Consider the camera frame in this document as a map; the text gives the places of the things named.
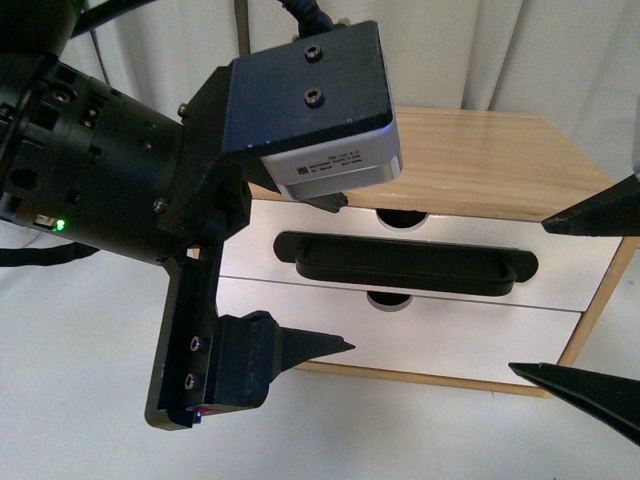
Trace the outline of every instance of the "drawer front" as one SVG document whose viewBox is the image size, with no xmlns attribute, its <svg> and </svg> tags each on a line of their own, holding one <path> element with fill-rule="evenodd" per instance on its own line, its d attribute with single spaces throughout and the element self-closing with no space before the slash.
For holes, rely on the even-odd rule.
<svg viewBox="0 0 640 480">
<path fill-rule="evenodd" d="M 285 327 L 341 335 L 355 350 L 323 362 L 527 385 L 509 362 L 558 361 L 580 317 L 510 305 L 414 297 L 385 312 L 357 290 L 221 278 L 221 314 L 267 310 Z"/>
<path fill-rule="evenodd" d="M 294 264 L 276 258 L 273 242 L 287 230 L 518 248 L 532 251 L 540 266 L 531 280 L 516 283 L 512 292 L 502 297 L 320 282 L 302 277 Z M 331 214 L 303 204 L 258 200 L 252 205 L 251 224 L 225 243 L 221 274 L 581 312 L 589 306 L 619 243 L 620 238 L 550 235 L 538 223 L 438 215 L 429 216 L 414 231 L 403 232 L 383 225 L 375 210 L 343 208 Z"/>
</svg>

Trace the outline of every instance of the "white curtain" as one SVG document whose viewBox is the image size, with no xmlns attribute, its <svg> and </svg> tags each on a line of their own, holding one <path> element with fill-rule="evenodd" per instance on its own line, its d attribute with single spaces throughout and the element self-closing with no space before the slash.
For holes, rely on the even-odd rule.
<svg viewBox="0 0 640 480">
<path fill-rule="evenodd" d="M 631 174 L 640 0 L 319 3 L 334 20 L 379 22 L 396 104 L 538 113 L 614 180 Z M 249 17 L 252 51 L 296 33 L 276 0 L 250 0 Z M 85 37 L 63 59 L 101 78 Z M 232 0 L 158 0 L 96 37 L 113 86 L 173 117 L 238 52 Z"/>
</svg>

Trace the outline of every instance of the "black cable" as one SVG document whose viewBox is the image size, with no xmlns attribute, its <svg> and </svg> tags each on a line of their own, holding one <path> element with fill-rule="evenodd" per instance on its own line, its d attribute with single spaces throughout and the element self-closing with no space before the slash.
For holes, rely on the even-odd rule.
<svg viewBox="0 0 640 480">
<path fill-rule="evenodd" d="M 238 33 L 238 54 L 244 57 L 245 55 L 251 54 L 248 0 L 234 0 L 233 13 L 236 17 L 236 31 Z"/>
<path fill-rule="evenodd" d="M 329 15 L 320 10 L 316 0 L 279 0 L 282 6 L 298 21 L 300 38 L 311 37 L 333 30 Z"/>
<path fill-rule="evenodd" d="M 81 243 L 69 243 L 52 248 L 0 248 L 0 267 L 48 267 L 86 258 L 98 251 L 97 248 Z"/>
<path fill-rule="evenodd" d="M 155 0 L 108 0 L 83 12 L 78 18 L 72 37 L 77 37 L 131 10 Z"/>
</svg>

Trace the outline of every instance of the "mounting hole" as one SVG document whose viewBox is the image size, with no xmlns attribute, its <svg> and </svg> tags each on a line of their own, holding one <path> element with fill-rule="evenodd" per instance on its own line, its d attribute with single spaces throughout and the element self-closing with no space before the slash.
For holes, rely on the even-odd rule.
<svg viewBox="0 0 640 480">
<path fill-rule="evenodd" d="M 424 225 L 429 216 L 427 213 L 417 210 L 391 210 L 387 208 L 376 209 L 376 215 L 385 228 L 395 232 L 413 232 Z"/>
<path fill-rule="evenodd" d="M 76 93 L 66 85 L 56 83 L 51 86 L 51 96 L 61 103 L 70 103 L 76 98 Z"/>
<path fill-rule="evenodd" d="M 404 293 L 367 292 L 367 300 L 383 312 L 399 312 L 409 306 L 413 297 Z"/>
<path fill-rule="evenodd" d="M 14 170 L 9 175 L 9 180 L 14 186 L 23 190 L 33 190 L 38 186 L 38 174 L 28 168 Z"/>
</svg>

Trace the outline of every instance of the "drawer handle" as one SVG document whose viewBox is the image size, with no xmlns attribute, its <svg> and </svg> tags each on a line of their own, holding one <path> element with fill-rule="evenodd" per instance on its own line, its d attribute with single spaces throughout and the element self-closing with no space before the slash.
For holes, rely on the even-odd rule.
<svg viewBox="0 0 640 480">
<path fill-rule="evenodd" d="M 282 232 L 273 248 L 312 280 L 497 297 L 538 270 L 529 251 L 348 235 Z"/>
</svg>

